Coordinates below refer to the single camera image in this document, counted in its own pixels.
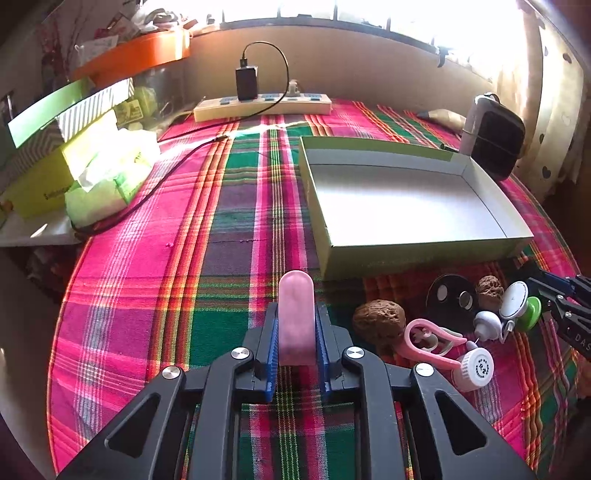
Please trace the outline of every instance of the plaid tablecloth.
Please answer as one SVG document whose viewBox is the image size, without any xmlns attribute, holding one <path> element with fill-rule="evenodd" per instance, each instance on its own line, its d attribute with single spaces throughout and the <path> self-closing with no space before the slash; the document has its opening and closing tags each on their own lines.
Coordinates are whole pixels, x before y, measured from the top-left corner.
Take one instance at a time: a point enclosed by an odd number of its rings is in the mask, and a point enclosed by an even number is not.
<svg viewBox="0 0 591 480">
<path fill-rule="evenodd" d="M 194 127 L 189 119 L 169 135 Z M 61 308 L 49 370 L 48 429 L 58 471 L 163 366 L 207 365 L 240 345 L 247 328 L 263 323 L 288 270 L 310 273 L 317 299 L 342 326 L 350 326 L 356 306 L 373 299 L 397 301 L 408 318 L 421 315 L 428 287 L 442 272 L 474 282 L 493 274 L 506 284 L 527 258 L 558 275 L 576 270 L 540 205 L 509 179 L 502 188 L 535 235 L 519 258 L 324 283 L 301 188 L 298 138 L 367 137 L 432 147 L 442 141 L 457 146 L 457 138 L 409 112 L 345 101 L 335 102 L 329 116 L 264 116 L 223 129 L 238 131 L 199 150 L 139 212 L 87 243 Z M 215 134 L 163 144 L 142 192 Z M 487 348 L 494 379 L 467 397 L 544 478 L 564 443 L 574 401 L 573 354 L 545 321 L 527 336 Z M 314 369 L 280 368 L 274 402 L 242 416 L 239 478 L 353 479 L 352 413 L 349 405 L 322 403 Z"/>
</svg>

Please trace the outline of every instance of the orange shelf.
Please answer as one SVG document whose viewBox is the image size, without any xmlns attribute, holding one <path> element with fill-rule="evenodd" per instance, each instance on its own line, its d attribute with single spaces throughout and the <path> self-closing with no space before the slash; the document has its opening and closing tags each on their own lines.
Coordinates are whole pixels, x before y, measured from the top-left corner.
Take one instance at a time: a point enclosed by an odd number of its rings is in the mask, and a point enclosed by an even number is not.
<svg viewBox="0 0 591 480">
<path fill-rule="evenodd" d="M 142 35 L 106 51 L 76 69 L 72 79 L 90 77 L 98 89 L 103 89 L 144 70 L 188 57 L 189 44 L 187 30 Z"/>
</svg>

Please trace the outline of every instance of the green box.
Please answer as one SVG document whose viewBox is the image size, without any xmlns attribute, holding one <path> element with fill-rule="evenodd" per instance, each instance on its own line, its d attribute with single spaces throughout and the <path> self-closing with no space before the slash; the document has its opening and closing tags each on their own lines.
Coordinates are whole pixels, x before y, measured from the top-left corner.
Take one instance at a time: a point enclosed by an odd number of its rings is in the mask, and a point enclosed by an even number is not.
<svg viewBox="0 0 591 480">
<path fill-rule="evenodd" d="M 302 137 L 299 165 L 325 280 L 498 260 L 533 238 L 499 186 L 466 155 Z"/>
</svg>

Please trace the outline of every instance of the power strip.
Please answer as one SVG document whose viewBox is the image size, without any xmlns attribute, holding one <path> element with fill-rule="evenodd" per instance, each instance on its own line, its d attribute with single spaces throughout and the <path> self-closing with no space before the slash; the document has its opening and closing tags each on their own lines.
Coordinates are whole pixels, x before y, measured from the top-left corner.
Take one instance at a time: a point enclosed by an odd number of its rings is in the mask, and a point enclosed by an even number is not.
<svg viewBox="0 0 591 480">
<path fill-rule="evenodd" d="M 238 100 L 238 97 L 224 97 L 203 100 L 193 109 L 196 122 L 248 116 L 265 108 L 268 102 L 276 102 L 281 93 L 259 95 L 254 100 Z M 332 110 L 330 98 L 321 93 L 302 93 L 299 97 L 285 97 L 280 103 L 267 110 L 265 115 L 328 115 Z"/>
</svg>

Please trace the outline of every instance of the white device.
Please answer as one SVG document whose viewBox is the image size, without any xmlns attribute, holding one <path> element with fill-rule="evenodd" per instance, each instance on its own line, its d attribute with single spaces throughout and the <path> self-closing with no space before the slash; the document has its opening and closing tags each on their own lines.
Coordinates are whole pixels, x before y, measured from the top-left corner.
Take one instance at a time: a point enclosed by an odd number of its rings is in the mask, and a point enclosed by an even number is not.
<svg viewBox="0 0 591 480">
<path fill-rule="evenodd" d="M 525 282 L 516 281 L 507 287 L 501 299 L 499 316 L 506 320 L 501 335 L 501 343 L 505 343 L 509 334 L 515 329 L 515 322 L 527 310 L 527 297 L 530 292 Z"/>
<path fill-rule="evenodd" d="M 502 336 L 503 325 L 500 318 L 493 312 L 486 310 L 478 312 L 474 317 L 474 335 L 479 340 L 498 340 Z"/>
</svg>

